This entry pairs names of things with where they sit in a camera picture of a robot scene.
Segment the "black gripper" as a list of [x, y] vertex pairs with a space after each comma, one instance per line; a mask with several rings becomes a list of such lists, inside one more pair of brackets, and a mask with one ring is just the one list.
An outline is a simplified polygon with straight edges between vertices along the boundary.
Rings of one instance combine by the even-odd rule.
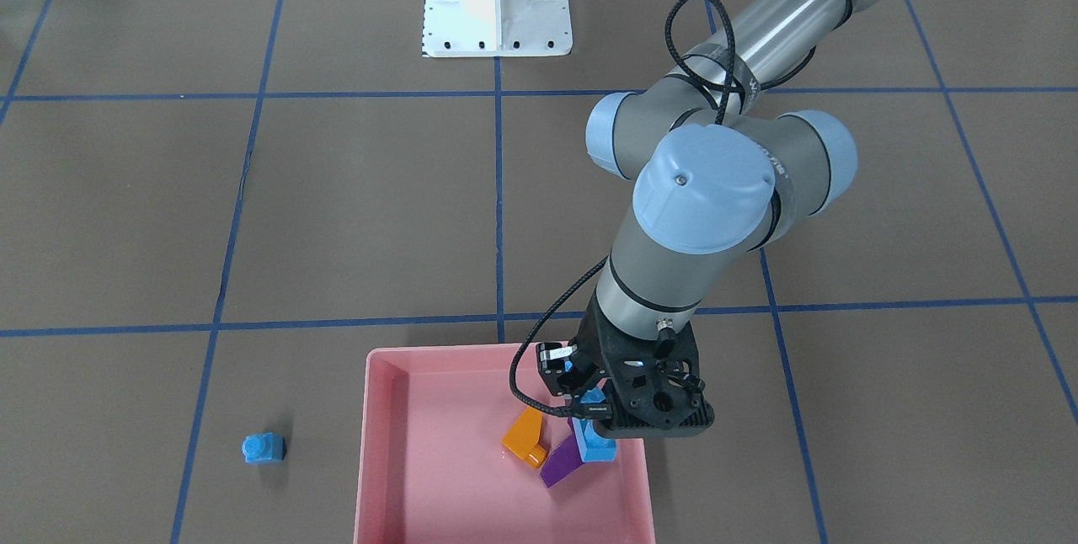
[[[652, 323], [642, 338], [624, 333], [604, 313], [597, 296], [589, 301], [577, 334], [582, 349], [596, 355], [598, 371], [625, 410], [697, 410], [700, 368], [696, 334], [686, 323]], [[536, 367], [554, 396], [581, 397], [590, 389], [590, 372], [578, 368], [579, 346], [573, 341], [540, 341]]]

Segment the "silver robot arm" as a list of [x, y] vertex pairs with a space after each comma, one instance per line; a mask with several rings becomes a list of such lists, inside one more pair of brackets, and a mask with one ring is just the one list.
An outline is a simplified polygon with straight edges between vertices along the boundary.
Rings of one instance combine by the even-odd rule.
[[820, 111], [750, 118], [801, 72], [823, 38], [879, 0], [678, 0], [664, 24], [676, 64], [642, 93], [605, 96], [588, 120], [592, 161], [632, 182], [632, 203], [568, 344], [536, 367], [561, 405], [536, 410], [662, 430], [707, 408], [691, 317], [728, 266], [844, 194], [857, 172], [849, 130]]

